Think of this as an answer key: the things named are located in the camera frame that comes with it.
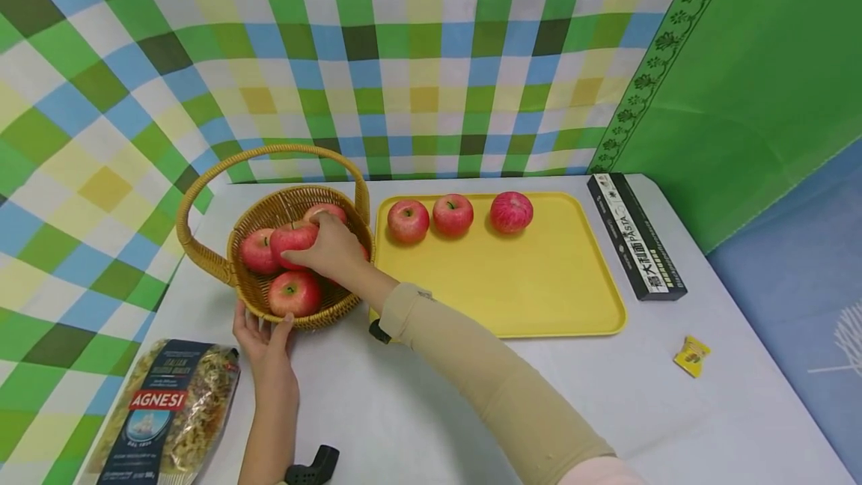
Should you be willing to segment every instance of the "blue cloth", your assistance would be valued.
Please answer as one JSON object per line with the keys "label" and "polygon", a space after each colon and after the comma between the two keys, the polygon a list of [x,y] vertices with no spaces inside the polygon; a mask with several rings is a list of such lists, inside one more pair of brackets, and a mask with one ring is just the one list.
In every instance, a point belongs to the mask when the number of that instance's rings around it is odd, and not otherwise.
{"label": "blue cloth", "polygon": [[862,484],[862,140],[709,260]]}

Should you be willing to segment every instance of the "basket handle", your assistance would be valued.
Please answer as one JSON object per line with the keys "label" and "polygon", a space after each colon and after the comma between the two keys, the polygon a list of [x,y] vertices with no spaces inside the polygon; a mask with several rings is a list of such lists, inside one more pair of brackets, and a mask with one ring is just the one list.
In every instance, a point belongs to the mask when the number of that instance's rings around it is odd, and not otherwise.
{"label": "basket handle", "polygon": [[186,195],[183,196],[183,200],[180,202],[180,210],[177,211],[177,239],[180,240],[183,250],[186,250],[189,258],[192,259],[192,262],[206,270],[211,276],[215,277],[215,279],[223,283],[227,283],[227,285],[232,287],[236,286],[236,277],[233,274],[233,270],[230,268],[227,259],[215,251],[212,251],[211,248],[206,247],[203,243],[195,240],[195,237],[192,236],[192,229],[189,228],[189,212],[192,211],[192,203],[197,199],[200,192],[203,191],[204,187],[210,183],[211,180],[216,178],[217,175],[220,175],[222,172],[225,172],[228,168],[233,167],[237,163],[250,160],[253,157],[274,154],[276,152],[304,152],[305,154],[328,157],[329,159],[339,162],[347,169],[347,171],[350,171],[353,180],[356,181],[354,201],[356,203],[356,211],[358,212],[359,217],[362,218],[366,225],[370,225],[370,220],[372,220],[372,214],[370,214],[368,185],[365,184],[365,180],[362,178],[362,173],[359,172],[356,165],[351,163],[345,156],[341,156],[338,152],[326,150],[317,146],[308,146],[307,144],[271,144],[234,154],[226,160],[219,162],[215,167],[209,169],[209,171],[201,174],[200,177],[194,181],[191,188],[186,191]]}

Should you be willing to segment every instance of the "agnesi logo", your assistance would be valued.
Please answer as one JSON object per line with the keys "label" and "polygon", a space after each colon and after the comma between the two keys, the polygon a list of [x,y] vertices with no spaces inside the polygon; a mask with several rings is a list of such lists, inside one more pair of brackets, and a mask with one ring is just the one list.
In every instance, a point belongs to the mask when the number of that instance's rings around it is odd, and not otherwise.
{"label": "agnesi logo", "polygon": [[142,389],[135,393],[130,410],[182,410],[186,393],[180,390]]}

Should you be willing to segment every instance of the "apple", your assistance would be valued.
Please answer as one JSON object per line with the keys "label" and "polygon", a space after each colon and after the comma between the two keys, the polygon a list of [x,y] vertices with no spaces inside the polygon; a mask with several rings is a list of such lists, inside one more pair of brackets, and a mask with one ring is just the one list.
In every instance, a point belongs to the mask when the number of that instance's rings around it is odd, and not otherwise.
{"label": "apple", "polygon": [[294,223],[280,226],[270,236],[272,256],[286,269],[306,269],[305,266],[291,263],[281,254],[285,251],[307,250],[314,245],[319,231],[317,225],[308,223],[308,221],[294,221]]}
{"label": "apple", "polygon": [[321,308],[320,283],[311,272],[284,272],[270,285],[270,310],[277,317],[306,317]]}
{"label": "apple", "polygon": [[433,203],[433,224],[441,234],[457,237],[464,234],[473,222],[473,205],[464,195],[443,195]]}
{"label": "apple", "polygon": [[239,245],[239,258],[253,272],[259,274],[275,274],[281,270],[281,265],[272,256],[270,235],[272,229],[259,229],[251,232]]}
{"label": "apple", "polygon": [[311,221],[311,216],[318,212],[329,212],[334,215],[336,218],[341,220],[341,223],[347,225],[347,214],[341,207],[336,207],[334,204],[330,204],[329,202],[322,202],[308,208],[305,215],[302,217],[304,221]]}
{"label": "apple", "polygon": [[520,192],[501,192],[490,203],[490,224],[502,234],[514,234],[532,220],[533,203]]}
{"label": "apple", "polygon": [[419,201],[405,199],[389,209],[386,223],[392,237],[401,243],[419,243],[429,230],[429,211]]}

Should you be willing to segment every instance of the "wicker basket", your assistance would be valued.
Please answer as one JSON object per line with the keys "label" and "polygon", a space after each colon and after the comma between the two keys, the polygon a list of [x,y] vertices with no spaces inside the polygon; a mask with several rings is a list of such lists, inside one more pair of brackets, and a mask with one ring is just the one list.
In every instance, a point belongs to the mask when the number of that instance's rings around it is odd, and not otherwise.
{"label": "wicker basket", "polygon": [[[239,162],[274,152],[304,152],[328,157],[344,165],[347,171],[352,174],[353,179],[356,180],[355,205],[341,192],[325,186],[294,186],[294,188],[282,189],[267,195],[242,214],[227,238],[227,258],[195,240],[192,236],[192,229],[189,228],[189,211],[192,210],[192,203],[200,191],[204,189],[204,186],[225,169]],[[374,262],[374,241],[372,240],[372,231],[369,228],[368,186],[362,179],[362,173],[340,154],[332,150],[304,144],[273,144],[239,152],[239,154],[228,157],[225,161],[203,173],[195,180],[180,203],[180,211],[177,213],[177,237],[192,262],[199,265],[215,279],[236,288],[239,298],[243,300],[249,311],[261,319],[280,322],[282,318],[272,314],[268,300],[270,283],[276,275],[255,274],[245,268],[239,259],[239,245],[250,232],[257,229],[279,228],[279,226],[290,223],[290,221],[300,220],[308,208],[319,202],[333,203],[344,209],[347,214],[347,227],[359,238],[359,242],[368,250],[370,260]],[[316,314],[297,318],[295,321],[296,328],[317,330],[330,326],[359,303],[359,298],[355,294],[347,292],[344,288],[323,278],[321,278],[321,282],[323,286],[321,310]]]}

